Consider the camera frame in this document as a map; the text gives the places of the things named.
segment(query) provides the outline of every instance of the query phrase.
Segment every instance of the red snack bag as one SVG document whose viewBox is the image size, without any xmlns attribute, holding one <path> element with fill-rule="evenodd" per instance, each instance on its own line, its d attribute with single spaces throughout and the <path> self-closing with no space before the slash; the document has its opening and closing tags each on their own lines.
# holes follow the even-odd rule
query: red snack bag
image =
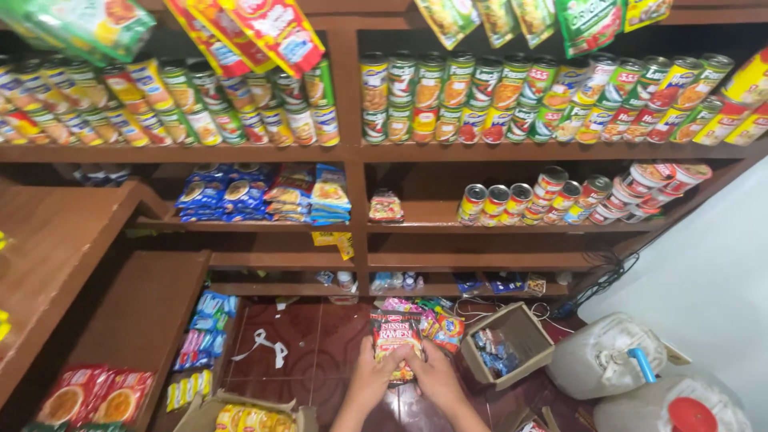
<svg viewBox="0 0 768 432">
<path fill-rule="evenodd" d="M 373 357 L 381 361 L 390 351 L 403 344 L 413 345 L 422 358 L 422 334 L 419 330 L 422 315 L 418 312 L 371 311 L 373 327 Z M 415 380 L 413 371 L 405 361 L 392 372 L 389 387 L 398 387 Z"/>
<path fill-rule="evenodd" d="M 91 421 L 110 378 L 106 366 L 69 367 L 51 390 L 36 421 L 50 425 L 69 422 L 70 427 Z"/>
<path fill-rule="evenodd" d="M 250 72 L 250 68 L 238 54 L 229 49 L 202 22 L 192 16 L 187 8 L 187 0 L 164 1 L 170 13 L 174 14 L 181 28 L 200 49 L 217 75 L 232 78 Z"/>
<path fill-rule="evenodd" d="M 128 369 L 114 371 L 114 376 L 101 399 L 93 422 L 131 424 L 153 381 L 154 374 L 151 372 Z"/>
<path fill-rule="evenodd" d="M 250 40 L 300 78 L 326 51 L 294 0 L 218 0 Z"/>
</svg>

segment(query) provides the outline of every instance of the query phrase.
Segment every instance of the canned good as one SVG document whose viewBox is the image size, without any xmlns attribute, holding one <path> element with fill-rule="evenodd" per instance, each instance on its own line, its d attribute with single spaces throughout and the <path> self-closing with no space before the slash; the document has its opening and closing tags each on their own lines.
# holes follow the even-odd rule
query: canned good
<svg viewBox="0 0 768 432">
<path fill-rule="evenodd" d="M 749 145 L 765 131 L 768 131 L 768 102 L 757 107 L 741 125 L 738 125 L 725 137 L 725 142 L 735 145 Z"/>
<path fill-rule="evenodd" d="M 485 116 L 485 123 L 482 127 L 482 140 L 489 144 L 502 142 L 511 119 L 511 111 L 499 111 L 491 107 Z"/>
<path fill-rule="evenodd" d="M 485 186 L 482 184 L 470 184 L 464 189 L 464 197 L 458 205 L 459 213 L 464 212 L 470 218 L 480 214 L 487 197 L 488 189 Z"/>
<path fill-rule="evenodd" d="M 522 215 L 523 215 L 522 212 L 510 213 L 504 210 L 504 213 L 502 213 L 501 216 L 499 216 L 498 221 L 504 225 L 514 225 L 520 221 L 520 218 L 522 218 Z"/>
<path fill-rule="evenodd" d="M 613 182 L 607 177 L 593 174 L 581 185 L 581 194 L 575 204 L 582 209 L 594 208 L 605 200 L 613 187 Z"/>
<path fill-rule="evenodd" d="M 125 141 L 133 147 L 144 147 L 151 140 L 144 133 L 144 129 L 136 122 L 134 116 L 123 108 L 108 108 L 105 112 L 109 122 L 116 127 L 125 138 Z"/>
<path fill-rule="evenodd" d="M 219 145 L 224 141 L 219 128 L 216 127 L 216 123 L 208 110 L 200 109 L 195 111 L 187 116 L 187 120 L 189 120 L 192 129 L 197 133 L 202 145 Z"/>
<path fill-rule="evenodd" d="M 568 210 L 576 202 L 579 195 L 581 195 L 581 185 L 573 180 L 568 180 L 552 200 L 552 207 L 557 210 Z"/>
<path fill-rule="evenodd" d="M 96 133 L 91 125 L 83 118 L 80 113 L 70 112 L 66 114 L 60 114 L 59 119 L 64 122 L 65 125 L 77 135 L 85 145 L 102 145 L 104 140 Z"/>
<path fill-rule="evenodd" d="M 391 142 L 406 142 L 411 138 L 412 116 L 413 107 L 389 107 L 386 131 Z"/>
<path fill-rule="evenodd" d="M 31 111 L 43 106 L 35 94 L 24 85 L 22 79 L 13 73 L 6 55 L 0 56 L 0 95 L 23 110 Z"/>
<path fill-rule="evenodd" d="M 369 52 L 360 57 L 362 109 L 381 111 L 386 108 L 387 65 L 387 58 L 381 52 Z"/>
<path fill-rule="evenodd" d="M 280 103 L 275 96 L 275 92 L 272 90 L 272 83 L 270 83 L 266 74 L 248 72 L 244 77 L 250 88 L 250 94 L 253 96 L 253 101 L 256 102 L 259 109 L 277 108 L 280 106 Z"/>
<path fill-rule="evenodd" d="M 606 109 L 619 108 L 621 102 L 637 84 L 642 71 L 642 61 L 634 58 L 619 58 L 619 65 L 611 74 L 595 104 Z"/>
<path fill-rule="evenodd" d="M 677 96 L 696 79 L 704 67 L 701 61 L 691 57 L 673 57 L 672 68 L 659 84 L 653 96 L 648 99 L 648 106 L 667 109 L 677 100 Z"/>
<path fill-rule="evenodd" d="M 611 121 L 609 121 L 608 124 L 605 125 L 605 128 L 603 128 L 603 131 L 600 132 L 600 139 L 605 142 L 616 142 L 621 140 L 621 137 L 624 136 L 625 131 L 629 128 L 629 125 L 639 113 L 640 110 L 637 108 L 629 108 L 623 105 L 620 106 L 619 109 L 616 110 L 616 114 L 614 114 Z"/>
<path fill-rule="evenodd" d="M 537 55 L 525 76 L 518 103 L 538 108 L 558 71 L 558 61 L 549 55 Z"/>
<path fill-rule="evenodd" d="M 101 69 L 101 75 L 112 93 L 125 105 L 131 114 L 141 115 L 152 111 L 144 93 L 136 87 L 133 78 L 123 65 L 107 66 Z"/>
<path fill-rule="evenodd" d="M 560 122 L 554 128 L 554 139 L 560 142 L 573 141 L 576 132 L 581 129 L 587 119 L 591 107 L 571 102 L 560 117 Z"/>
<path fill-rule="evenodd" d="M 270 137 L 270 142 L 273 145 L 285 147 L 293 144 L 293 133 L 288 127 L 288 121 L 282 108 L 261 110 L 261 119 L 264 122 L 266 135 Z"/>
<path fill-rule="evenodd" d="M 232 102 L 232 106 L 238 112 L 253 112 L 256 111 L 256 100 L 253 99 L 253 95 L 250 92 L 250 86 L 243 77 L 224 78 L 219 77 L 219 82 L 224 88 L 224 92 Z"/>
<path fill-rule="evenodd" d="M 426 110 L 437 108 L 445 75 L 445 59 L 437 52 L 428 52 L 419 56 L 417 66 L 415 107 Z"/>
<path fill-rule="evenodd" d="M 555 128 L 563 117 L 562 110 L 550 108 L 547 105 L 538 109 L 536 119 L 528 131 L 528 137 L 536 142 L 547 142 L 554 134 Z"/>
<path fill-rule="evenodd" d="M 272 83 L 277 99 L 283 103 L 283 107 L 293 105 L 305 105 L 306 96 L 301 85 L 301 80 L 288 75 L 280 68 L 272 70 Z"/>
<path fill-rule="evenodd" d="M 229 111 L 230 104 L 224 90 L 216 79 L 216 74 L 211 66 L 205 60 L 199 60 L 191 63 L 187 67 L 192 82 L 200 92 L 203 99 L 203 105 L 211 111 Z"/>
<path fill-rule="evenodd" d="M 480 217 L 478 218 L 478 223 L 484 227 L 495 227 L 501 223 L 501 219 L 502 214 L 488 214 L 484 211 L 481 211 Z"/>
<path fill-rule="evenodd" d="M 723 109 L 723 102 L 715 96 L 707 96 L 697 105 L 670 135 L 669 140 L 683 144 L 691 139 Z"/>
<path fill-rule="evenodd" d="M 110 104 L 118 101 L 104 83 L 104 79 L 96 75 L 91 63 L 85 60 L 73 60 L 69 62 L 67 71 L 69 76 L 78 87 L 83 89 L 85 96 L 91 100 L 96 108 L 106 109 Z"/>
<path fill-rule="evenodd" d="M 170 96 L 160 72 L 157 70 L 157 59 L 149 58 L 125 65 L 128 74 L 134 79 L 136 86 L 144 92 L 144 98 L 155 111 L 170 111 L 176 109 L 176 102 Z"/>
<path fill-rule="evenodd" d="M 68 60 L 61 54 L 52 55 L 43 63 L 43 72 L 48 76 L 48 82 L 53 84 L 76 109 L 89 109 L 95 105 L 85 94 L 83 88 L 69 76 L 65 68 Z"/>
<path fill-rule="evenodd" d="M 589 74 L 574 96 L 574 101 L 584 106 L 593 105 L 619 65 L 619 59 L 607 52 L 589 54 Z"/>
<path fill-rule="evenodd" d="M 240 121 L 240 116 L 238 116 L 234 110 L 228 109 L 226 111 L 214 111 L 210 113 L 210 115 L 214 118 L 214 122 L 219 127 L 221 136 L 228 144 L 241 145 L 247 141 L 245 130 L 243 129 L 243 123 Z M 315 129 L 312 126 L 311 119 L 309 127 L 312 134 L 314 135 Z"/>
<path fill-rule="evenodd" d="M 493 89 L 502 77 L 502 61 L 485 55 L 478 59 L 472 72 L 472 91 L 467 100 L 467 107 L 475 111 L 490 108 L 493 102 Z"/>
<path fill-rule="evenodd" d="M 387 110 L 362 112 L 362 137 L 368 144 L 381 144 L 386 140 L 384 130 Z"/>
<path fill-rule="evenodd" d="M 502 76 L 493 92 L 493 108 L 499 111 L 508 111 L 515 107 L 530 68 L 531 60 L 523 54 L 504 56 Z"/>
<path fill-rule="evenodd" d="M 510 192 L 506 186 L 501 184 L 491 186 L 488 188 L 488 197 L 485 198 L 482 205 L 483 212 L 494 216 L 500 215 L 504 211 L 509 197 Z"/>
<path fill-rule="evenodd" d="M 50 85 L 41 72 L 41 61 L 37 58 L 27 60 L 17 69 L 17 75 L 29 90 L 40 99 L 45 109 L 59 114 L 74 109 L 67 96 L 58 88 Z"/>
<path fill-rule="evenodd" d="M 309 108 L 299 110 L 286 109 L 288 117 L 288 126 L 296 143 L 300 145 L 310 145 L 317 141 L 317 132 L 314 123 L 312 123 L 312 113 Z"/>
<path fill-rule="evenodd" d="M 451 144 L 456 141 L 463 111 L 463 108 L 440 106 L 437 115 L 437 124 L 435 125 L 435 140 L 437 142 Z"/>
<path fill-rule="evenodd" d="M 137 115 L 136 121 L 144 129 L 150 140 L 156 145 L 172 145 L 174 139 L 168 134 L 160 118 L 153 112 L 144 115 Z"/>
<path fill-rule="evenodd" d="M 586 79 L 588 71 L 589 61 L 585 57 L 567 60 L 558 69 L 558 75 L 552 87 L 544 96 L 544 105 L 554 110 L 565 110 L 581 83 Z"/>
<path fill-rule="evenodd" d="M 662 161 L 637 161 L 621 177 L 622 185 L 629 193 L 646 196 L 675 178 L 675 167 Z"/>
<path fill-rule="evenodd" d="M 687 111 L 699 104 L 733 68 L 733 60 L 720 54 L 705 54 L 700 59 L 703 69 L 677 96 L 673 107 Z"/>
<path fill-rule="evenodd" d="M 694 136 L 694 142 L 703 145 L 717 145 L 736 129 L 750 114 L 750 108 L 728 97 L 720 96 L 723 109 L 720 110 L 706 126 Z"/>
<path fill-rule="evenodd" d="M 248 142 L 255 145 L 267 144 L 270 139 L 266 136 L 264 122 L 261 121 L 261 115 L 258 111 L 241 112 L 240 122 L 243 123 L 243 130 L 248 138 Z"/>
<path fill-rule="evenodd" d="M 621 220 L 630 224 L 637 223 L 643 219 L 656 214 L 661 211 L 660 208 L 643 208 L 639 206 L 633 206 L 629 208 L 629 213 L 621 217 Z"/>
<path fill-rule="evenodd" d="M 176 144 L 190 146 L 200 142 L 187 117 L 179 109 L 161 111 L 157 113 L 157 116 L 160 117 L 165 130 Z"/>
<path fill-rule="evenodd" d="M 389 56 L 386 78 L 387 99 L 390 105 L 413 104 L 413 88 L 416 77 L 416 58 L 408 51 L 397 51 Z"/>
<path fill-rule="evenodd" d="M 568 213 L 568 209 L 560 210 L 552 206 L 547 210 L 546 213 L 544 213 L 544 218 L 542 220 L 546 224 L 557 225 L 562 222 L 566 213 Z"/>
<path fill-rule="evenodd" d="M 445 66 L 445 82 L 440 91 L 440 103 L 448 108 L 464 106 L 472 85 L 475 56 L 468 52 L 452 52 Z"/>
<path fill-rule="evenodd" d="M 605 125 L 616 114 L 617 109 L 603 108 L 600 105 L 595 105 L 589 111 L 587 119 L 584 120 L 584 124 L 576 134 L 576 141 L 582 144 L 594 144 L 600 138 L 600 133 L 605 128 Z"/>
<path fill-rule="evenodd" d="M 78 145 L 80 138 L 63 125 L 49 110 L 38 108 L 27 113 L 29 118 L 39 126 L 45 134 L 53 138 L 59 145 Z"/>
<path fill-rule="evenodd" d="M 723 86 L 723 95 L 749 106 L 768 100 L 768 48 L 753 55 Z"/>
<path fill-rule="evenodd" d="M 605 203 L 598 205 L 593 212 L 589 214 L 589 220 L 594 224 L 607 225 L 618 218 L 629 214 L 629 210 L 616 211 Z"/>
<path fill-rule="evenodd" d="M 336 104 L 333 98 L 333 81 L 331 67 L 327 58 L 320 61 L 304 74 L 306 100 L 314 108 L 328 108 Z"/>
<path fill-rule="evenodd" d="M 659 84 L 667 77 L 672 68 L 672 62 L 664 57 L 649 55 L 643 58 L 645 68 L 637 79 L 637 84 L 624 98 L 624 105 L 629 108 L 645 108 L 648 100 L 659 88 Z"/>
<path fill-rule="evenodd" d="M 413 110 L 413 132 L 411 137 L 416 142 L 430 142 L 435 137 L 437 108 Z"/>
<path fill-rule="evenodd" d="M 505 137 L 512 142 L 523 142 L 528 137 L 531 124 L 537 115 L 538 108 L 518 104 L 512 111 L 512 118 L 509 121 L 509 128 Z"/>
<path fill-rule="evenodd" d="M 485 124 L 486 111 L 475 111 L 464 107 L 461 125 L 458 127 L 458 141 L 464 144 L 474 144 L 480 139 L 480 130 Z"/>
<path fill-rule="evenodd" d="M 83 117 L 107 144 L 121 145 L 125 143 L 120 131 L 109 122 L 109 118 L 101 109 L 94 108 L 83 111 Z"/>
<path fill-rule="evenodd" d="M 657 144 L 667 142 L 672 135 L 672 132 L 677 130 L 677 127 L 683 124 L 689 114 L 690 112 L 681 111 L 677 108 L 668 109 L 661 120 L 659 120 L 658 124 L 648 132 L 645 139 Z"/>
<path fill-rule="evenodd" d="M 659 208 L 662 205 L 674 200 L 675 198 L 682 197 L 683 194 L 673 194 L 665 191 L 663 188 L 654 189 L 650 192 L 650 197 L 645 198 L 641 205 L 644 208 Z"/>
<path fill-rule="evenodd" d="M 531 203 L 533 189 L 525 183 L 515 183 L 509 188 L 509 201 L 505 211 L 510 214 L 521 214 Z"/>
<path fill-rule="evenodd" d="M 312 120 L 315 123 L 317 142 L 330 147 L 339 144 L 339 120 L 336 117 L 336 107 L 312 108 Z"/>
<path fill-rule="evenodd" d="M 624 140 L 627 142 L 642 142 L 645 139 L 645 135 L 648 135 L 648 132 L 658 124 L 663 116 L 663 110 L 657 110 L 652 107 L 641 109 L 624 133 Z"/>
<path fill-rule="evenodd" d="M 712 177 L 712 168 L 703 162 L 674 163 L 672 168 L 674 168 L 674 179 L 662 187 L 671 194 L 682 194 Z"/>
</svg>

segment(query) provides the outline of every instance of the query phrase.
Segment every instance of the hanging snack packet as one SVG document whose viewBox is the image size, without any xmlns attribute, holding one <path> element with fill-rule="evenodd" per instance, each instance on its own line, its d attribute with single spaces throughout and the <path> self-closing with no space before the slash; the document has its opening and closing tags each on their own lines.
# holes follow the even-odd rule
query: hanging snack packet
<svg viewBox="0 0 768 432">
<path fill-rule="evenodd" d="M 276 66 L 275 62 L 261 51 L 259 45 L 248 39 L 248 35 L 227 15 L 217 0 L 187 0 L 187 9 L 229 49 L 239 55 L 251 71 L 264 73 Z"/>
<path fill-rule="evenodd" d="M 471 0 L 416 0 L 416 6 L 449 51 L 480 25 L 480 15 Z"/>
<path fill-rule="evenodd" d="M 422 315 L 418 312 L 371 311 L 373 329 L 373 357 L 380 362 L 390 352 L 403 344 L 410 344 L 416 355 L 422 358 L 422 334 L 419 331 Z M 415 380 L 413 371 L 405 361 L 392 372 L 389 388 Z"/>
<path fill-rule="evenodd" d="M 251 41 L 294 78 L 314 68 L 326 51 L 294 0 L 217 0 Z"/>
<path fill-rule="evenodd" d="M 478 0 L 478 12 L 492 48 L 509 42 L 520 32 L 520 24 L 509 0 Z"/>
<path fill-rule="evenodd" d="M 631 0 L 625 7 L 624 33 L 665 19 L 672 10 L 672 0 Z"/>
<path fill-rule="evenodd" d="M 614 41 L 624 23 L 624 0 L 556 2 L 565 56 L 597 51 Z"/>
<path fill-rule="evenodd" d="M 531 49 L 554 33 L 553 0 L 510 0 Z"/>
<path fill-rule="evenodd" d="M 195 19 L 187 8 L 187 0 L 163 0 L 168 10 L 181 28 L 189 35 L 192 42 L 200 49 L 216 75 L 237 77 L 250 72 L 248 64 L 234 51 L 229 49 L 219 38 L 208 30 L 202 22 Z"/>
</svg>

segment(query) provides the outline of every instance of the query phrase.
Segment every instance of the white wall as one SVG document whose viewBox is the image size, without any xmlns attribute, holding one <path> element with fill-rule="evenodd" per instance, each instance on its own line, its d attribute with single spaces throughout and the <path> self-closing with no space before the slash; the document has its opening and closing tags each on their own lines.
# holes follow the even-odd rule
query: white wall
<svg viewBox="0 0 768 432">
<path fill-rule="evenodd" d="M 615 311 L 644 322 L 694 361 L 662 375 L 713 375 L 738 394 L 754 430 L 768 430 L 767 194 L 765 158 L 579 310 L 587 322 Z"/>
</svg>

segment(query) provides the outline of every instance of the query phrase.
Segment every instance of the tin can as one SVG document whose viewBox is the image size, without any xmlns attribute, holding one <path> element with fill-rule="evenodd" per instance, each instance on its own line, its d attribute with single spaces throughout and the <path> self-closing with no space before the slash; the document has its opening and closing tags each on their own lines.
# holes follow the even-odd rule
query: tin can
<svg viewBox="0 0 768 432">
<path fill-rule="evenodd" d="M 587 119 L 591 107 L 571 102 L 560 117 L 560 122 L 554 128 L 554 139 L 559 142 L 573 141 L 576 132 L 581 129 L 584 120 Z"/>
<path fill-rule="evenodd" d="M 512 118 L 509 121 L 509 128 L 507 128 L 505 137 L 512 142 L 523 142 L 528 137 L 531 124 L 537 115 L 538 108 L 518 104 L 512 111 Z"/>
<path fill-rule="evenodd" d="M 80 138 L 80 141 L 83 141 L 85 145 L 104 144 L 104 140 L 96 133 L 80 113 L 70 112 L 67 114 L 60 114 L 58 117 L 65 125 L 67 125 L 73 134 Z"/>
<path fill-rule="evenodd" d="M 558 61 L 554 57 L 549 55 L 534 57 L 533 64 L 525 76 L 523 89 L 518 96 L 518 104 L 534 108 L 541 106 L 541 100 L 552 86 L 557 73 Z"/>
<path fill-rule="evenodd" d="M 480 139 L 480 131 L 485 124 L 486 111 L 475 111 L 464 107 L 461 124 L 458 127 L 458 141 L 464 144 L 474 144 Z"/>
<path fill-rule="evenodd" d="M 474 217 L 476 220 L 477 216 L 480 215 L 480 212 L 482 211 L 487 197 L 488 189 L 482 184 L 470 184 L 467 186 L 464 189 L 464 197 L 458 205 L 459 214 L 457 214 L 457 218 L 459 221 L 462 219 L 462 213 L 465 216 L 464 219 L 470 219 L 470 222 L 473 222 L 472 218 Z"/>
<path fill-rule="evenodd" d="M 362 137 L 368 144 L 381 144 L 386 140 L 387 110 L 362 112 Z"/>
<path fill-rule="evenodd" d="M 282 108 L 261 110 L 266 135 L 270 142 L 277 147 L 285 147 L 294 143 L 293 133 L 288 127 L 288 120 Z"/>
<path fill-rule="evenodd" d="M 448 108 L 464 106 L 472 86 L 475 56 L 468 52 L 452 52 L 445 66 L 440 103 Z"/>
<path fill-rule="evenodd" d="M 69 76 L 66 69 L 68 62 L 69 60 L 61 54 L 48 57 L 43 63 L 43 72 L 47 75 L 48 82 L 67 95 L 76 109 L 93 108 L 95 105 L 83 88 Z"/>
<path fill-rule="evenodd" d="M 23 145 L 29 143 L 27 138 L 18 133 L 11 125 L 9 125 L 3 118 L 0 118 L 0 138 L 13 145 Z"/>
<path fill-rule="evenodd" d="M 648 100 L 654 95 L 659 88 L 659 84 L 667 77 L 672 68 L 671 61 L 656 55 L 649 55 L 643 58 L 643 63 L 645 67 L 637 79 L 637 84 L 629 91 L 627 97 L 624 98 L 623 104 L 628 108 L 645 108 Z"/>
<path fill-rule="evenodd" d="M 576 133 L 576 141 L 582 144 L 594 144 L 600 138 L 600 133 L 605 128 L 605 125 L 616 114 L 617 109 L 603 108 L 600 105 L 595 105 L 589 111 L 587 119 L 584 120 L 584 124 L 581 129 Z"/>
<path fill-rule="evenodd" d="M 163 126 L 160 118 L 153 112 L 144 115 L 137 115 L 136 121 L 144 129 L 149 139 L 156 145 L 172 145 L 174 139 Z"/>
<path fill-rule="evenodd" d="M 568 173 L 563 168 L 550 165 L 541 170 L 534 187 L 534 194 L 543 196 L 545 192 L 558 192 L 568 181 Z"/>
<path fill-rule="evenodd" d="M 499 111 L 491 107 L 485 115 L 485 123 L 482 126 L 482 140 L 489 144 L 498 144 L 504 139 L 509 121 L 512 119 L 511 111 Z"/>
<path fill-rule="evenodd" d="M 634 58 L 619 58 L 619 65 L 608 79 L 608 83 L 606 83 L 595 104 L 606 109 L 618 109 L 624 98 L 637 84 L 642 71 L 642 61 Z"/>
<path fill-rule="evenodd" d="M 333 81 L 328 59 L 323 57 L 304 74 L 306 99 L 314 108 L 328 108 L 336 104 L 333 98 Z"/>
<path fill-rule="evenodd" d="M 522 218 L 522 215 L 523 215 L 522 213 L 510 213 L 504 210 L 504 213 L 502 213 L 501 216 L 498 217 L 498 221 L 504 225 L 515 225 L 520 221 L 520 218 Z"/>
<path fill-rule="evenodd" d="M 493 108 L 499 111 L 510 111 L 517 105 L 518 96 L 530 68 L 531 60 L 523 54 L 504 56 L 502 76 L 493 91 Z"/>
<path fill-rule="evenodd" d="M 221 136 L 229 145 L 241 145 L 247 141 L 243 123 L 240 121 L 240 116 L 238 116 L 233 109 L 214 111 L 210 113 L 210 116 L 214 118 L 214 122 L 219 127 Z M 311 120 L 310 130 L 314 135 L 315 130 L 311 125 Z"/>
<path fill-rule="evenodd" d="M 509 201 L 509 189 L 501 184 L 496 184 L 488 188 L 488 197 L 482 205 L 482 210 L 486 214 L 498 216 L 503 211 Z"/>
<path fill-rule="evenodd" d="M 435 140 L 437 142 L 451 144 L 456 141 L 463 111 L 463 108 L 440 106 L 437 114 L 437 124 L 435 126 Z"/>
<path fill-rule="evenodd" d="M 123 108 L 107 108 L 105 114 L 109 122 L 116 127 L 132 147 L 144 147 L 151 140 L 144 129 L 136 122 L 134 116 Z"/>
<path fill-rule="evenodd" d="M 753 55 L 723 86 L 723 95 L 749 106 L 768 100 L 768 48 Z"/>
<path fill-rule="evenodd" d="M 166 88 L 184 114 L 204 109 L 203 99 L 192 81 L 187 77 L 184 60 L 163 61 L 160 64 L 160 76 Z"/>
<path fill-rule="evenodd" d="M 522 214 L 530 205 L 533 198 L 533 189 L 525 183 L 515 183 L 509 188 L 509 201 L 505 211 L 510 214 Z"/>
<path fill-rule="evenodd" d="M 431 110 L 437 108 L 440 89 L 445 76 L 445 58 L 437 52 L 428 52 L 419 56 L 416 68 L 416 109 Z"/>
<path fill-rule="evenodd" d="M 712 95 L 705 97 L 672 132 L 669 140 L 678 144 L 690 141 L 721 109 L 723 102 L 720 99 Z"/>
<path fill-rule="evenodd" d="M 200 138 L 200 143 L 205 146 L 219 145 L 224 142 L 224 138 L 216 127 L 214 119 L 206 109 L 200 109 L 187 116 L 192 129 Z"/>
<path fill-rule="evenodd" d="M 73 60 L 67 66 L 69 76 L 74 80 L 83 92 L 99 109 L 106 109 L 109 105 L 118 102 L 115 95 L 104 83 L 101 76 L 97 76 L 93 65 L 85 60 Z"/>
<path fill-rule="evenodd" d="M 262 145 L 270 142 L 269 137 L 266 136 L 264 122 L 261 121 L 261 115 L 258 111 L 241 112 L 239 115 L 249 144 Z"/>
<path fill-rule="evenodd" d="M 200 92 L 203 105 L 211 111 L 229 111 L 230 104 L 216 74 L 205 60 L 195 61 L 187 67 L 189 77 Z"/>
<path fill-rule="evenodd" d="M 700 61 L 703 69 L 672 104 L 678 110 L 689 111 L 698 105 L 733 68 L 733 60 L 725 55 L 709 53 L 702 55 Z"/>
<path fill-rule="evenodd" d="M 67 96 L 55 86 L 50 85 L 43 77 L 41 64 L 42 62 L 37 58 L 27 60 L 17 68 L 16 73 L 24 82 L 24 86 L 40 99 L 48 111 L 60 114 L 73 110 L 74 106 Z"/>
<path fill-rule="evenodd" d="M 107 144 L 122 145 L 125 139 L 120 131 L 109 122 L 107 115 L 99 108 L 83 111 L 83 117 Z"/>
<path fill-rule="evenodd" d="M 536 142 L 549 141 L 554 134 L 555 128 L 560 123 L 563 113 L 563 110 L 556 110 L 547 105 L 542 105 L 538 109 L 538 114 L 531 126 L 531 130 L 528 131 L 528 137 Z"/>
<path fill-rule="evenodd" d="M 336 117 L 336 107 L 312 108 L 312 120 L 315 123 L 317 142 L 330 147 L 339 144 L 339 120 Z"/>
<path fill-rule="evenodd" d="M 568 180 L 552 200 L 552 207 L 557 210 L 568 210 L 580 195 L 581 185 L 573 180 Z"/>
<path fill-rule="evenodd" d="M 413 105 L 416 82 L 416 58 L 408 51 L 397 51 L 389 56 L 386 79 L 389 105 Z"/>
<path fill-rule="evenodd" d="M 306 104 L 300 79 L 288 75 L 280 68 L 275 68 L 272 70 L 272 83 L 275 95 L 283 103 L 283 107 Z"/>
<path fill-rule="evenodd" d="M 387 138 L 391 142 L 406 142 L 411 138 L 413 107 L 390 106 L 387 110 Z"/>
<path fill-rule="evenodd" d="M 387 57 L 381 52 L 369 52 L 360 57 L 363 110 L 381 111 L 386 109 L 387 65 Z"/>
<path fill-rule="evenodd" d="M 280 106 L 280 103 L 275 96 L 275 92 L 272 89 L 272 83 L 270 83 L 266 74 L 248 72 L 244 77 L 250 88 L 250 94 L 253 96 L 253 101 L 256 102 L 259 109 L 276 108 Z"/>
<path fill-rule="evenodd" d="M 63 125 L 49 110 L 38 108 L 27 112 L 27 115 L 56 144 L 78 145 L 82 143 L 80 138 L 70 131 L 66 125 Z"/>
<path fill-rule="evenodd" d="M 571 58 L 558 69 L 558 76 L 544 96 L 544 105 L 554 110 L 565 110 L 587 78 L 589 61 L 585 57 Z"/>
<path fill-rule="evenodd" d="M 568 213 L 568 209 L 560 210 L 553 206 L 544 213 L 544 218 L 542 220 L 545 224 L 557 225 L 563 221 L 563 217 L 566 213 Z"/>
<path fill-rule="evenodd" d="M 694 136 L 694 142 L 703 145 L 717 145 L 736 129 L 750 114 L 750 108 L 728 97 L 720 95 L 723 109 Z"/>
<path fill-rule="evenodd" d="M 648 99 L 647 105 L 656 109 L 672 106 L 678 95 L 696 79 L 704 64 L 691 57 L 673 57 L 672 68 L 659 84 L 658 90 Z"/>
<path fill-rule="evenodd" d="M 637 118 L 638 114 L 640 114 L 640 109 L 638 108 L 629 108 L 623 105 L 620 106 L 619 109 L 616 110 L 616 114 L 614 114 L 611 121 L 609 121 L 608 124 L 605 125 L 605 128 L 603 128 L 603 131 L 600 132 L 600 139 L 604 142 L 616 142 L 621 140 L 621 137 L 624 136 L 627 128 L 629 128 L 632 121 Z"/>
<path fill-rule="evenodd" d="M 502 222 L 502 214 L 503 212 L 500 214 L 488 214 L 481 211 L 478 223 L 484 227 L 495 227 Z"/>
<path fill-rule="evenodd" d="M 22 79 L 13 73 L 7 55 L 0 56 L 0 95 L 19 109 L 31 111 L 43 106 L 35 94 L 24 85 Z"/>
<path fill-rule="evenodd" d="M 160 78 L 160 72 L 157 70 L 157 59 L 149 58 L 144 61 L 136 61 L 125 65 L 125 68 L 131 78 L 134 79 L 136 86 L 144 92 L 144 98 L 155 111 L 176 109 L 176 102 Z"/>
<path fill-rule="evenodd" d="M 656 144 L 667 142 L 672 132 L 683 124 L 689 114 L 689 111 L 681 111 L 675 107 L 669 108 L 656 126 L 648 132 L 645 137 L 646 141 Z"/>
<path fill-rule="evenodd" d="M 479 58 L 472 72 L 472 91 L 467 100 L 467 107 L 475 111 L 484 111 L 491 107 L 493 90 L 502 77 L 502 61 L 490 55 Z"/>
<path fill-rule="evenodd" d="M 637 113 L 637 117 L 629 124 L 629 128 L 624 133 L 624 140 L 627 142 L 642 142 L 664 116 L 664 110 L 657 110 L 652 107 L 645 107 Z"/>
<path fill-rule="evenodd" d="M 435 138 L 437 108 L 413 110 L 413 132 L 411 138 L 416 142 L 430 142 Z"/>
<path fill-rule="evenodd" d="M 253 99 L 253 95 L 250 92 L 250 86 L 243 77 L 224 78 L 219 77 L 221 87 L 224 88 L 224 92 L 227 93 L 227 97 L 232 102 L 232 106 L 238 112 L 254 112 L 257 105 L 256 100 Z"/>
<path fill-rule="evenodd" d="M 161 111 L 157 113 L 157 116 L 176 144 L 190 146 L 200 142 L 187 117 L 179 109 Z"/>
<path fill-rule="evenodd" d="M 619 59 L 607 52 L 593 52 L 588 58 L 589 74 L 574 96 L 574 101 L 584 106 L 592 106 L 598 101 L 619 65 Z"/>
<path fill-rule="evenodd" d="M 27 113 L 21 110 L 15 109 L 5 113 L 3 120 L 32 144 L 43 145 L 51 143 L 51 137 Z"/>
<path fill-rule="evenodd" d="M 768 102 L 764 102 L 733 132 L 725 137 L 725 142 L 735 145 L 749 145 L 768 130 Z"/>
<path fill-rule="evenodd" d="M 317 132 L 314 123 L 312 123 L 312 113 L 309 108 L 293 110 L 286 108 L 288 117 L 288 126 L 296 143 L 299 145 L 310 145 L 317 141 Z"/>
<path fill-rule="evenodd" d="M 149 103 L 144 100 L 144 93 L 139 90 L 139 87 L 136 87 L 133 78 L 125 70 L 125 66 L 107 66 L 101 69 L 101 75 L 109 89 L 125 105 L 128 112 L 142 115 L 152 111 Z"/>
</svg>

